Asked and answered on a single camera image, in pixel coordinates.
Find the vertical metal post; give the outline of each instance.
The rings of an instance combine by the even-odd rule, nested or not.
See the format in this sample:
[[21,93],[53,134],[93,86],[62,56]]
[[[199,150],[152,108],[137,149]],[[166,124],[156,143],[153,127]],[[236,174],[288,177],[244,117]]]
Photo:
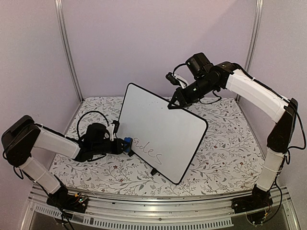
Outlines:
[[63,13],[63,7],[62,7],[62,0],[55,0],[55,5],[56,5],[56,11],[57,11],[57,17],[58,17],[58,22],[59,22],[59,30],[61,33],[62,37],[62,42],[63,42],[63,47],[65,51],[65,56],[66,60],[68,63],[68,67],[71,73],[71,79],[73,86],[75,88],[77,97],[80,102],[84,100],[81,88],[79,85],[79,81],[77,78],[76,70],[73,64],[72,56],[71,56],[71,49],[69,46],[68,38],[67,38],[67,31],[66,31],[66,26],[65,26],[65,21],[64,21],[64,13]]
[[[246,58],[246,62],[244,65],[244,69],[246,70],[246,72],[249,72],[250,65],[253,59],[253,55],[254,55],[254,51],[256,47],[256,41],[257,41],[259,28],[260,28],[262,8],[263,8],[263,0],[257,0],[253,32],[252,32],[250,43],[249,43],[248,56]],[[241,100],[241,96],[237,95],[236,101],[240,103],[240,100]]]

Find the purple wall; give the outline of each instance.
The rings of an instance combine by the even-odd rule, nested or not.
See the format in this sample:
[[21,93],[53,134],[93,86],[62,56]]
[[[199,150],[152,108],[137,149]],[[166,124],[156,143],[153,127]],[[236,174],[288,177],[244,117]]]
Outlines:
[[[63,2],[72,56],[85,97],[124,95],[129,82],[160,95],[165,75],[195,53],[244,65],[255,1]],[[187,68],[178,73],[193,81]],[[233,97],[229,91],[220,93]]]
[[[307,2],[264,1],[260,33],[250,74],[278,93],[296,98],[299,114],[307,128]],[[260,144],[274,123],[260,109],[246,100],[242,107]],[[303,145],[297,121],[291,144]],[[307,151],[291,150],[291,164],[281,177],[287,185],[302,229],[307,229]]]
[[[54,1],[0,2],[0,134],[24,114],[63,132],[78,106]],[[52,153],[34,153],[48,165]],[[17,230],[32,183],[0,159],[0,229]]]

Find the floral tablecloth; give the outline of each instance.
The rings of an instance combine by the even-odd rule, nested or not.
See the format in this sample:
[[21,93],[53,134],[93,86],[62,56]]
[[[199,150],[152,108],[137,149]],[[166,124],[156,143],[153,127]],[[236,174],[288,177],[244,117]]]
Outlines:
[[[203,102],[214,100],[216,98],[205,98]],[[67,136],[77,138],[77,121],[87,111],[99,110],[109,121],[117,120],[122,101],[122,97],[85,99]],[[179,185],[159,174],[151,176],[151,167],[136,155],[107,155],[84,163],[56,155],[50,171],[68,187],[113,194],[194,196],[252,189],[264,160],[235,100],[224,98],[210,105],[198,103],[189,110],[204,117],[209,127]],[[99,114],[89,114],[80,123],[81,133],[92,122],[105,123]]]

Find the floral pattern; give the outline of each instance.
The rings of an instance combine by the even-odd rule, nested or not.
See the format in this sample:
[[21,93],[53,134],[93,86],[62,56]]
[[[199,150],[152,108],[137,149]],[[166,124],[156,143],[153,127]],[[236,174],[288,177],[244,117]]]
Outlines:
[[[204,103],[215,98],[203,99]],[[87,98],[67,136],[77,138],[80,116],[99,110],[109,121],[118,120],[122,97]],[[235,100],[224,98],[189,110],[204,117],[209,127],[184,179],[174,185],[160,174],[151,176],[151,167],[136,155],[107,155],[94,162],[76,162],[56,155],[50,171],[68,187],[92,192],[139,196],[196,196],[224,194],[252,189],[264,163],[261,151]],[[99,114],[80,122],[81,134],[92,122],[106,124]]]

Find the handwriting on whiteboard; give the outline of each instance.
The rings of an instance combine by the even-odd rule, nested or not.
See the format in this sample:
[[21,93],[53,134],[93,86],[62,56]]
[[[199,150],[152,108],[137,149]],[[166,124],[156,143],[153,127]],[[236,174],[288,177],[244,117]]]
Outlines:
[[149,147],[150,141],[148,141],[145,145],[141,145],[140,140],[138,138],[134,138],[133,143],[135,144],[135,147],[137,149],[141,150],[143,153],[147,154],[148,156],[155,158],[155,162],[157,164],[162,164],[158,157],[158,156],[162,156],[162,154],[154,153],[154,150]]

